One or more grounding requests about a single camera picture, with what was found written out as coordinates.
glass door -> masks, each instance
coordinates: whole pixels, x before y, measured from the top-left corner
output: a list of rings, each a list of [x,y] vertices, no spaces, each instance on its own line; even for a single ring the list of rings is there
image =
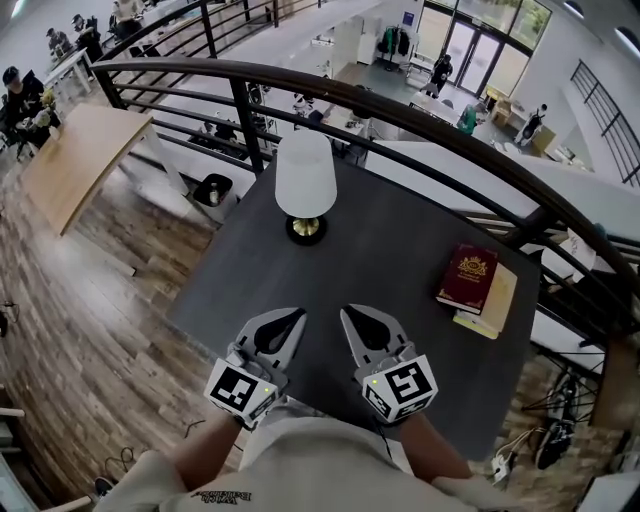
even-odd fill
[[[477,96],[499,48],[497,39],[483,34],[477,27],[456,21],[446,51],[451,55],[453,66],[449,80]]]
[[[456,85],[460,77],[460,70],[465,67],[468,59],[471,41],[474,39],[475,34],[475,28],[459,21],[456,21],[451,31],[446,53],[451,55],[451,65],[453,66],[453,74],[449,77],[449,80]]]
[[[478,93],[499,46],[500,44],[497,40],[485,34],[480,34],[480,37],[474,38],[469,58],[460,79],[461,89],[474,95]]]

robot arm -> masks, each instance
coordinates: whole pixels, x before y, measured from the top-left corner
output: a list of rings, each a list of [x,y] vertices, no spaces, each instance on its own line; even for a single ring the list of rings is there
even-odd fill
[[[386,423],[427,407],[438,393],[427,357],[418,356],[400,323],[368,306],[350,304],[340,319],[358,365],[362,396]]]
[[[270,311],[251,319],[218,359],[204,395],[252,429],[258,417],[289,383],[284,374],[304,332],[307,314],[300,308]]]

person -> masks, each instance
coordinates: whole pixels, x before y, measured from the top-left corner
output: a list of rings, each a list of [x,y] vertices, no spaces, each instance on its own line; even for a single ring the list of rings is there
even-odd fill
[[[73,46],[71,46],[69,38],[64,32],[50,28],[47,30],[47,37],[49,38],[49,50],[53,55],[62,57],[65,53],[73,50]]]
[[[15,66],[7,68],[2,81],[8,89],[7,124],[16,128],[24,140],[41,148],[49,139],[48,126],[59,127],[60,120],[55,112],[42,106],[41,96],[44,92],[42,82],[32,71],[24,80]]]
[[[451,55],[448,53],[444,57],[440,57],[433,66],[431,75],[431,83],[436,84],[438,93],[442,91],[447,79],[453,74],[453,66],[451,65]]]
[[[513,139],[514,142],[520,146],[526,146],[529,144],[538,129],[542,126],[542,119],[545,117],[546,112],[547,105],[543,103],[540,108],[537,108],[536,111],[529,116],[529,119],[522,127],[522,130],[520,130],[515,139]]]
[[[91,62],[96,62],[103,55],[100,46],[100,32],[98,32],[98,20],[95,17],[85,20],[80,14],[73,17],[73,29],[78,34],[76,40],[76,48],[78,50],[87,50],[87,57]],[[93,78],[93,73],[87,69],[87,74]]]
[[[136,17],[142,14],[143,6],[140,0],[117,0],[113,2],[113,15],[116,19],[115,34],[121,41],[131,37],[139,30],[142,24]],[[155,48],[148,49],[151,45],[143,45],[147,50],[147,57],[160,57],[160,53]],[[143,50],[138,47],[131,47],[129,52],[132,57],[138,57]]]
[[[143,453],[95,512],[524,510],[474,476],[423,414],[398,427],[413,474],[383,436],[285,396],[249,438],[240,470],[220,475],[241,428],[220,410],[167,454]]]
[[[458,130],[467,135],[473,135],[473,130],[475,130],[476,126],[484,122],[478,119],[478,114],[484,112],[485,108],[482,102],[476,103],[475,105],[467,105],[456,124]]]

person sitting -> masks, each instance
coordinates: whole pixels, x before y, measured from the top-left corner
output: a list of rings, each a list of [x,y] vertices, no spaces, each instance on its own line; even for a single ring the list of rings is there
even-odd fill
[[[458,130],[467,135],[473,135],[473,130],[476,126],[482,124],[484,121],[478,119],[478,113],[484,112],[485,106],[483,103],[476,103],[475,105],[467,105],[458,119],[456,126]]]
[[[49,38],[49,50],[51,50],[52,55],[62,57],[73,50],[73,46],[71,46],[69,38],[64,32],[50,28],[47,30],[47,37]]]
[[[2,75],[8,89],[7,125],[14,127],[20,136],[37,148],[49,139],[49,126],[60,126],[60,120],[50,108],[42,106],[44,86],[33,71],[20,79],[20,71],[10,66]]]

light wooden table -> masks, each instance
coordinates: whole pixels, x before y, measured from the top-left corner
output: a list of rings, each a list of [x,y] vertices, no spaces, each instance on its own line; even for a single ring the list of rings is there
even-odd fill
[[[171,186],[188,194],[151,120],[128,110],[78,105],[65,120],[60,140],[50,138],[25,171],[25,190],[56,234],[73,236],[96,257],[128,275],[135,269],[72,227],[109,174],[143,138],[167,171]]]

